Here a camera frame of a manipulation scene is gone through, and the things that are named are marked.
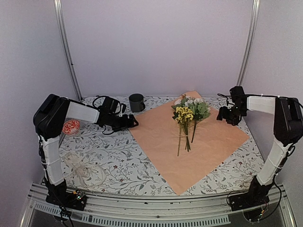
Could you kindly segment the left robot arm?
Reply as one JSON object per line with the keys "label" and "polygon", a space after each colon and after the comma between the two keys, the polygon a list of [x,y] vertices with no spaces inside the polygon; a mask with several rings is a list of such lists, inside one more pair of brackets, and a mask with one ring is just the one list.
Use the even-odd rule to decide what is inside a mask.
{"label": "left robot arm", "polygon": [[103,104],[86,105],[78,101],[50,94],[36,111],[33,124],[42,150],[42,165],[50,185],[65,184],[61,171],[59,140],[65,120],[75,119],[100,127],[110,126],[113,132],[139,125],[134,115],[118,115],[118,100],[104,96]]}

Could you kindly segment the red white patterned bowl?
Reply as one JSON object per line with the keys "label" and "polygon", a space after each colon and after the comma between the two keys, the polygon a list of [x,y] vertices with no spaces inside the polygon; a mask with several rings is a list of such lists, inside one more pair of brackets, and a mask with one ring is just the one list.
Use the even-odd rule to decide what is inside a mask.
{"label": "red white patterned bowl", "polygon": [[80,130],[80,121],[75,119],[66,121],[63,124],[63,128],[62,128],[62,132],[65,135],[74,135],[78,133],[79,130]]}

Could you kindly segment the white rose flower bunch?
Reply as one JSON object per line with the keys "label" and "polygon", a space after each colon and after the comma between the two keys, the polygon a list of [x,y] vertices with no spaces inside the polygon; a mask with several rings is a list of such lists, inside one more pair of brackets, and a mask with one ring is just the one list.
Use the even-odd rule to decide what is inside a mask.
{"label": "white rose flower bunch", "polygon": [[180,98],[174,101],[171,108],[176,110],[177,107],[189,107],[189,105],[194,103],[195,98],[192,96],[182,95]]}

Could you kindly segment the left aluminium frame post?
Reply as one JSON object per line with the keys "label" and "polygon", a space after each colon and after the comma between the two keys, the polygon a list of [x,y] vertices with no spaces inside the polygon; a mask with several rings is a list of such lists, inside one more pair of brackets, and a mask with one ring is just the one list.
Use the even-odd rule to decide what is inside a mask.
{"label": "left aluminium frame post", "polygon": [[55,15],[56,15],[57,25],[59,28],[59,34],[60,34],[60,38],[62,41],[63,51],[64,51],[66,63],[68,66],[69,74],[71,77],[72,86],[73,86],[77,99],[81,101],[83,99],[83,97],[82,97],[82,93],[81,93],[78,79],[76,76],[74,63],[72,60],[70,47],[69,47],[69,43],[68,43],[68,37],[67,37],[65,23],[64,23],[64,17],[63,17],[62,1],[54,0],[53,2],[54,2],[54,10],[55,10]]}

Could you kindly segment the cream ribbon bow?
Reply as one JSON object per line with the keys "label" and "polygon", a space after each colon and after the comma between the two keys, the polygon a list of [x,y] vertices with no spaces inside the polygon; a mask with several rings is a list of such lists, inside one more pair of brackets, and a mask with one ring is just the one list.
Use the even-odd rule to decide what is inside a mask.
{"label": "cream ribbon bow", "polygon": [[76,177],[83,188],[93,190],[106,180],[105,170],[98,162],[90,163],[86,157],[81,158],[72,152],[68,152],[63,160],[71,171],[68,177]]}

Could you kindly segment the yellow flower bunch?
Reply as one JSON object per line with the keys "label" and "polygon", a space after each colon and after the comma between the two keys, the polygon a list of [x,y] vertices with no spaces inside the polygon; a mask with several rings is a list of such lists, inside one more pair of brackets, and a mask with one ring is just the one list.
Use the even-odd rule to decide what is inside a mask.
{"label": "yellow flower bunch", "polygon": [[186,106],[177,106],[174,112],[174,120],[179,125],[179,135],[178,135],[178,152],[177,156],[180,154],[181,140],[185,139],[185,150],[189,152],[191,150],[189,141],[189,126],[193,121],[194,114],[193,111]]}

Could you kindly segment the dark grey mug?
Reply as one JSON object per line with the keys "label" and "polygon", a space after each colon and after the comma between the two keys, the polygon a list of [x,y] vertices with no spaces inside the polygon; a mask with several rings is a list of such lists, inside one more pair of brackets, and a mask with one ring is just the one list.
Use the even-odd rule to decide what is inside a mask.
{"label": "dark grey mug", "polygon": [[144,96],[142,94],[131,94],[129,96],[130,109],[134,113],[145,110]]}

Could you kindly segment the aluminium frame post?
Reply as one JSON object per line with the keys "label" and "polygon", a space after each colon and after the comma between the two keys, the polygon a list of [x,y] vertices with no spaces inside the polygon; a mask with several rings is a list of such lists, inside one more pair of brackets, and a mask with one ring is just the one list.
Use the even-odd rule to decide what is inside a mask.
{"label": "aluminium frame post", "polygon": [[253,0],[251,16],[250,16],[250,25],[249,25],[249,30],[248,30],[248,37],[247,37],[244,55],[243,55],[243,59],[242,59],[241,67],[240,67],[240,72],[239,72],[238,79],[236,82],[237,86],[241,86],[244,82],[245,74],[247,71],[247,66],[249,63],[251,49],[253,47],[253,40],[254,40],[254,36],[255,36],[255,32],[256,32],[256,28],[257,28],[259,8],[260,8],[260,0]]}
{"label": "aluminium frame post", "polygon": [[70,47],[69,47],[69,43],[68,43],[68,37],[67,37],[65,23],[64,23],[64,17],[63,17],[62,1],[54,0],[53,2],[54,2],[54,10],[55,10],[55,15],[56,15],[57,25],[59,28],[59,34],[60,34],[60,38],[62,41],[63,51],[64,51],[66,63],[68,66],[69,74],[71,77],[72,86],[73,86],[77,99],[81,101],[83,99],[83,97],[82,97],[82,93],[81,93],[78,79],[76,76],[74,63],[72,60]]}

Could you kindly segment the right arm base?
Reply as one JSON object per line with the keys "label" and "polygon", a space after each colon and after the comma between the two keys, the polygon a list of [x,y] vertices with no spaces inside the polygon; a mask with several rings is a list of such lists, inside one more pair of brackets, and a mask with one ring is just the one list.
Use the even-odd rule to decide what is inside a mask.
{"label": "right arm base", "polygon": [[227,197],[227,203],[232,211],[244,210],[265,204],[265,208],[258,208],[244,212],[244,217],[250,222],[260,221],[264,216],[267,203],[269,202],[268,192],[273,183],[261,185],[256,176],[252,179],[249,190],[246,193]]}

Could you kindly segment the front aluminium rail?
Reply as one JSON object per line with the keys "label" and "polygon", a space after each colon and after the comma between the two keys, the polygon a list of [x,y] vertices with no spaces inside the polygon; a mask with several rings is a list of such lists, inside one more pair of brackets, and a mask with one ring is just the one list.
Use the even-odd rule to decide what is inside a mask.
{"label": "front aluminium rail", "polygon": [[68,217],[46,202],[47,188],[33,184],[21,218],[22,227],[295,227],[282,186],[269,192],[269,203],[233,211],[231,194],[131,196],[88,193],[83,211]]}

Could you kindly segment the right aluminium frame post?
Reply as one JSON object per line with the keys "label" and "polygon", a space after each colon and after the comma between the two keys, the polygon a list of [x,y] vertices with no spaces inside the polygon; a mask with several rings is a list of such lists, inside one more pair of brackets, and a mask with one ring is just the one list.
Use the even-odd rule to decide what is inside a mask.
{"label": "right aluminium frame post", "polygon": [[236,82],[237,86],[241,86],[244,82],[245,74],[247,71],[247,66],[249,63],[251,49],[253,47],[253,40],[254,40],[254,36],[255,36],[255,32],[256,32],[256,28],[257,28],[259,8],[260,8],[260,0],[253,0],[251,16],[250,16],[250,25],[249,25],[249,30],[248,30],[248,37],[247,37],[244,55],[243,55],[243,59],[242,59],[241,67],[240,67],[240,72],[239,72],[238,79]]}

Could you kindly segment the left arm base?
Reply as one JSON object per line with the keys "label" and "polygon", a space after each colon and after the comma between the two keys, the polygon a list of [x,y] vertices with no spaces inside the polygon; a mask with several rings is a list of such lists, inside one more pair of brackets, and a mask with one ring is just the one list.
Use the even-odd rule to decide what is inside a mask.
{"label": "left arm base", "polygon": [[67,192],[67,184],[65,180],[58,185],[54,185],[45,179],[45,185],[48,189],[46,202],[63,208],[84,211],[87,202],[87,196],[85,193],[79,190],[76,190],[75,193]]}

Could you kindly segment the white purple flower bunch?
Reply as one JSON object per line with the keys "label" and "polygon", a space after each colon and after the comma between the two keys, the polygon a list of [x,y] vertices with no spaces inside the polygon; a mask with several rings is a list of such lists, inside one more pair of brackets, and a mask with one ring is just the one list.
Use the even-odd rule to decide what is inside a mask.
{"label": "white purple flower bunch", "polygon": [[210,116],[211,109],[210,106],[202,98],[197,98],[197,97],[195,97],[194,103],[189,105],[188,108],[190,108],[194,114],[193,121],[191,122],[194,126],[193,135],[191,138],[191,143],[192,143],[194,141],[198,122],[208,118]]}

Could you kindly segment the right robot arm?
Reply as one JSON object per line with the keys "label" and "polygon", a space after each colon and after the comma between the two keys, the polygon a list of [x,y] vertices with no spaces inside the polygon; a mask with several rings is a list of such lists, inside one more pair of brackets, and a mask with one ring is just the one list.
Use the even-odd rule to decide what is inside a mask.
{"label": "right robot arm", "polygon": [[229,95],[231,107],[220,107],[217,120],[226,120],[236,126],[247,115],[247,111],[257,111],[274,116],[274,140],[267,159],[256,176],[261,186],[271,185],[275,175],[283,168],[293,146],[303,136],[302,105],[297,98],[262,95]]}

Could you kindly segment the peach wrapping paper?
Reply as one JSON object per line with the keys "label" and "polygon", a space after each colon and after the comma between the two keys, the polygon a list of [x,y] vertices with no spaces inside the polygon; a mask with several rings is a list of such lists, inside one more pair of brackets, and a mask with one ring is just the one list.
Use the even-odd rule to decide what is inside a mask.
{"label": "peach wrapping paper", "polygon": [[215,170],[249,136],[236,126],[218,121],[218,110],[189,127],[186,137],[173,120],[173,102],[135,116],[139,125],[130,132],[173,192],[181,195]]}

